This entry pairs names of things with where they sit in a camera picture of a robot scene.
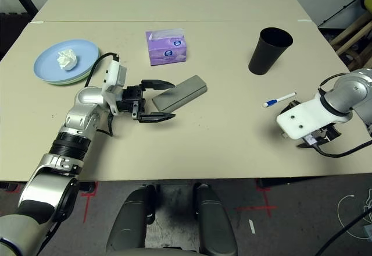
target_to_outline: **gray chair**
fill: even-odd
[[[219,198],[206,184],[194,185],[194,213],[199,223],[200,251],[145,248],[146,227],[155,220],[154,186],[133,191],[123,206],[107,242],[111,256],[237,256],[238,247],[230,220]]]

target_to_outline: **light blue plate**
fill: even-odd
[[[59,67],[59,51],[72,49],[77,57],[77,64],[72,70],[65,71]],[[87,40],[68,40],[59,42],[46,49],[34,63],[34,74],[47,83],[63,83],[86,74],[98,58],[98,47]]]

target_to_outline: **black cable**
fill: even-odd
[[[325,85],[326,83],[328,83],[331,79],[334,79],[335,77],[339,77],[339,76],[343,76],[347,73],[339,73],[339,74],[334,74],[333,76],[330,76],[328,78],[326,78],[325,80],[323,80],[320,84],[319,84],[319,87]]]
[[[340,158],[340,157],[344,157],[344,156],[347,156],[351,153],[354,153],[358,150],[361,150],[362,148],[364,147],[368,147],[369,145],[372,144],[372,140],[371,141],[366,141],[364,144],[361,144],[361,145],[358,145],[357,147],[355,148],[352,148],[351,150],[349,151],[346,151],[346,152],[343,152],[343,153],[340,153],[340,154],[329,154],[329,153],[325,153],[323,150],[320,149],[320,147],[317,145],[317,144],[314,144],[312,145],[312,147],[321,155],[323,156],[326,156],[326,157],[332,157],[332,158]]]
[[[90,73],[89,73],[88,79],[87,79],[87,81],[85,82],[85,86],[84,86],[84,87],[87,87],[87,86],[89,85],[89,82],[91,81],[91,78],[92,78],[92,76],[93,76],[93,72],[94,72],[95,68],[97,67],[98,63],[99,63],[103,58],[105,58],[105,57],[107,57],[107,56],[110,56],[110,55],[113,56],[113,59],[114,59],[114,60],[119,61],[119,56],[118,56],[117,54],[113,53],[113,52],[108,52],[108,53],[106,53],[106,54],[101,55],[101,56],[100,56],[100,57],[99,57],[99,58],[94,62],[93,66],[92,66],[92,69],[91,69],[91,71],[90,71]]]
[[[97,129],[97,132],[101,132],[103,134],[106,134],[110,137],[113,136],[113,133],[112,133],[112,120],[114,119],[114,115],[112,114],[112,112],[110,111],[109,114],[107,115],[107,126],[109,128],[109,131],[104,131],[102,129]]]
[[[357,224],[358,221],[362,220],[364,217],[366,217],[371,212],[372,212],[372,208],[369,208],[368,210],[366,210],[365,212],[363,212],[361,215],[359,215],[357,218],[355,218],[353,221],[351,221],[349,224],[347,224],[338,233],[336,233],[332,238],[330,238],[329,241],[326,242],[325,245],[323,245],[321,247],[321,249],[319,249],[319,251],[315,254],[315,256],[320,256],[324,252],[324,250],[326,250],[328,248],[328,246],[330,246],[339,236],[341,236],[342,234],[344,234],[352,226],[354,226],[355,224]]]
[[[41,252],[41,250],[43,250],[44,247],[49,243],[49,241],[51,240],[51,238],[53,238],[54,234],[57,232],[57,230],[58,230],[58,228],[59,228],[59,226],[60,226],[61,223],[62,223],[61,221],[60,222],[57,222],[56,225],[54,226],[53,230],[49,231],[46,234],[47,237],[42,242],[41,247],[39,249],[39,252],[37,252],[37,255],[39,255],[39,253]]]
[[[319,84],[319,87],[318,87],[318,91],[319,91],[319,94],[321,96],[323,96],[325,93],[327,93],[326,91],[324,91],[321,87],[323,85],[325,85],[326,83],[328,83],[331,79],[334,79],[335,77],[339,77],[339,76],[343,76],[347,73],[339,73],[339,74],[334,74],[333,76],[330,76],[328,78],[326,78],[325,80],[323,80],[320,84]]]
[[[351,2],[349,2],[348,4],[346,4],[345,6],[343,6],[340,10],[338,10],[333,15],[331,15],[328,19],[323,20],[323,22],[318,25],[318,28],[320,26],[322,26],[324,23],[326,23],[327,21],[329,21],[332,17],[336,16],[339,12],[345,10],[348,6],[350,6],[351,4],[353,4],[355,1],[357,1],[357,0],[352,0]]]

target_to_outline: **crumpled tissue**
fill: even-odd
[[[57,61],[59,63],[59,67],[62,70],[69,71],[72,70],[76,66],[77,57],[75,52],[72,49],[67,49],[65,51],[58,52],[59,57]]]

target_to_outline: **marker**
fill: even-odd
[[[284,100],[287,100],[287,99],[289,99],[289,98],[291,98],[293,96],[296,96],[296,94],[297,94],[296,92],[293,92],[293,93],[290,93],[290,94],[288,94],[286,96],[283,96],[283,97],[280,97],[280,98],[277,98],[277,99],[273,99],[273,100],[269,100],[266,103],[264,103],[262,106],[264,108],[267,108],[268,106],[272,106],[272,105],[274,105],[277,102],[284,101]]]

